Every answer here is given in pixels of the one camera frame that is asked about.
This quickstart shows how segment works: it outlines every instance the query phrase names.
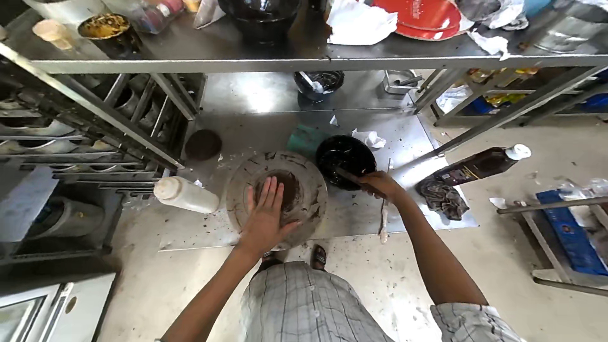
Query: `shirt sleeve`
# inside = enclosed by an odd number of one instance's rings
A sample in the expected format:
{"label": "shirt sleeve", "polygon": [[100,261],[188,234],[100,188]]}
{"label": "shirt sleeve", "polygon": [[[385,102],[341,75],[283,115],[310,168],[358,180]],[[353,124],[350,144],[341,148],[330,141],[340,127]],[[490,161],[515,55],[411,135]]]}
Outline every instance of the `shirt sleeve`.
{"label": "shirt sleeve", "polygon": [[443,342],[525,342],[491,306],[444,303],[432,305],[430,312]]}

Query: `sandal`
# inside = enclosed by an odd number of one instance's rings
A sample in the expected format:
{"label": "sandal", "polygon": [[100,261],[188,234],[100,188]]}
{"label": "sandal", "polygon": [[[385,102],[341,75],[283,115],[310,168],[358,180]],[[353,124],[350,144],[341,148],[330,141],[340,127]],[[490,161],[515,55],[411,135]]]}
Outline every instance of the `sandal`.
{"label": "sandal", "polygon": [[268,251],[266,253],[264,253],[264,255],[262,256],[262,262],[264,261],[269,261],[272,259],[276,259],[277,256],[275,255],[274,251]]}
{"label": "sandal", "polygon": [[310,266],[313,270],[325,271],[326,262],[327,253],[325,252],[325,249],[319,245],[314,245]]}

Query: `blue box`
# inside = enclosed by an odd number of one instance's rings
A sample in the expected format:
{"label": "blue box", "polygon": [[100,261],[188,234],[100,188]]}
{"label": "blue box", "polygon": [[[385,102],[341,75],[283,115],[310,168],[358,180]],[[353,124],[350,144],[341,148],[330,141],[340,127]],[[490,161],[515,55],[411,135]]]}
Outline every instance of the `blue box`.
{"label": "blue box", "polygon": [[[559,190],[539,192],[536,198],[542,204],[563,201],[559,196]],[[598,253],[589,242],[587,232],[578,225],[569,208],[543,209],[543,211],[564,247],[572,269],[581,273],[608,276],[608,271],[599,259]]]}

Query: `white squeeze bottle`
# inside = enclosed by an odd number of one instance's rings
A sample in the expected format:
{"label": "white squeeze bottle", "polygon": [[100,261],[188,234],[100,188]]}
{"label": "white squeeze bottle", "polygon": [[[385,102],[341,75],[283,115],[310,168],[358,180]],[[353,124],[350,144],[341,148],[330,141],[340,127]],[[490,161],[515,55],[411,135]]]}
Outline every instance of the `white squeeze bottle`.
{"label": "white squeeze bottle", "polygon": [[219,198],[189,180],[163,177],[154,184],[154,196],[170,206],[209,214],[218,209]]}

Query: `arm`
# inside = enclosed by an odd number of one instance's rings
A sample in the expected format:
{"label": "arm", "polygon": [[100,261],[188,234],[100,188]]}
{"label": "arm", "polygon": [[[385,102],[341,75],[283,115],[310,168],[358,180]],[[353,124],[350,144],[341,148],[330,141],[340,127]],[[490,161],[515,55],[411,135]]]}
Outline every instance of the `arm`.
{"label": "arm", "polygon": [[420,269],[420,275],[433,302],[488,305],[487,300],[458,259],[431,228],[407,192],[385,172],[375,172],[359,179],[380,190],[393,203],[407,233]]}
{"label": "arm", "polygon": [[254,190],[252,187],[248,188],[247,205],[250,216],[243,226],[239,242],[219,271],[165,332],[161,339],[163,342],[205,341],[220,311],[243,277],[265,252],[283,240],[298,225],[298,222],[282,228],[278,225],[283,189],[283,183],[277,187],[276,177],[267,178],[260,202],[256,206]]}

